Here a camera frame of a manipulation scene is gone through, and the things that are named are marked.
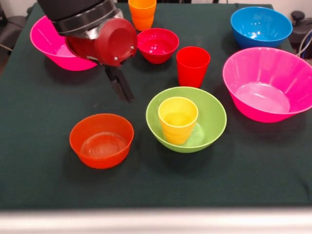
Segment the table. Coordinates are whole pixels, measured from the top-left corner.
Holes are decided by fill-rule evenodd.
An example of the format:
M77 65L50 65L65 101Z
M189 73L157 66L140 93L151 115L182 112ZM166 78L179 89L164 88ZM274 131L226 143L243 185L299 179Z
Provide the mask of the table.
M117 6L130 20L128 6ZM195 45L210 52L201 88L215 95L228 115L218 141L184 155L158 143L145 122L152 97L178 85L175 54L162 65L149 64L139 52L127 61L122 70L136 100L122 102L102 67L65 71L32 46L31 26L43 15L36 4L0 78L0 209L309 205L312 112L258 123L235 108L223 84L223 64L239 50L230 15L244 6L157 6L153 27L177 33L179 49ZM281 48L291 51L288 41ZM69 145L73 126L97 113L124 116L135 129L128 157L110 170L88 168Z

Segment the green bowl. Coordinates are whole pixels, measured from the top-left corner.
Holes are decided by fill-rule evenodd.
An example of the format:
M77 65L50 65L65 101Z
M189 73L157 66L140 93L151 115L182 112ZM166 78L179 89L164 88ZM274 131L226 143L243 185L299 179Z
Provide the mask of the green bowl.
M188 98L198 107L197 124L191 137L183 145L173 145L166 141L158 119L160 104L171 97ZM193 153L205 149L222 135L227 117L221 102L210 93L193 87L175 87L153 97L146 109L146 122L156 139L168 149L179 153Z

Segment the magenta bowl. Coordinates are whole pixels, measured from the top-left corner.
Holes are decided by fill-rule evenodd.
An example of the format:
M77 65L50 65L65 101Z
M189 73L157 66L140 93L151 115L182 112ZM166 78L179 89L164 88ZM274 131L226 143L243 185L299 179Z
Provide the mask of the magenta bowl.
M150 63L167 61L179 46L178 36L164 28L150 28L137 36L137 47Z
M32 27L30 40L33 46L59 67L70 71L83 71L97 64L75 56L69 51L65 37L60 36L52 22L43 16Z
M255 121L279 122L312 108L312 66L283 50L241 50L226 61L223 80L238 110Z

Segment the orange cup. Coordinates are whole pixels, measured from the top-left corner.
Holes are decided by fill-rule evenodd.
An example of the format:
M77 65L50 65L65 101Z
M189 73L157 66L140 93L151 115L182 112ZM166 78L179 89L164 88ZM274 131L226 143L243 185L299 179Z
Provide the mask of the orange cup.
M152 27L156 0L128 0L133 24L138 31Z
M69 141L84 164L105 169L120 164L126 158L133 137L133 127L125 118L114 114L98 114L76 124Z

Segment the plastic bowl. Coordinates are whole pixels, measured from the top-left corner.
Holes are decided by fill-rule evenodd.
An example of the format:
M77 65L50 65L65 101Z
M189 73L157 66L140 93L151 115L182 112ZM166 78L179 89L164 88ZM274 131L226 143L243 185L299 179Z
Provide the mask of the plastic bowl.
M30 31L30 40L37 50L63 69L83 71L97 65L71 53L65 44L65 37L57 33L52 22L46 16L34 24Z
M278 47L293 31L283 14L264 7L246 7L232 14L233 35L242 49Z
M223 79L238 110L265 123L312 107L312 66L274 48L249 48L232 55Z
M114 114L98 114L80 121L69 141L80 160L89 167L106 169L128 155L134 137L131 123Z
M166 141L158 118L160 104L172 97L190 99L199 111L191 137L182 145ZM179 153L193 153L205 149L222 135L227 117L221 102L210 93L194 87L174 87L160 92L150 101L146 109L146 122L156 139L168 149Z
M137 36L137 47L142 55L153 64L167 61L179 46L179 38L164 28L147 29Z

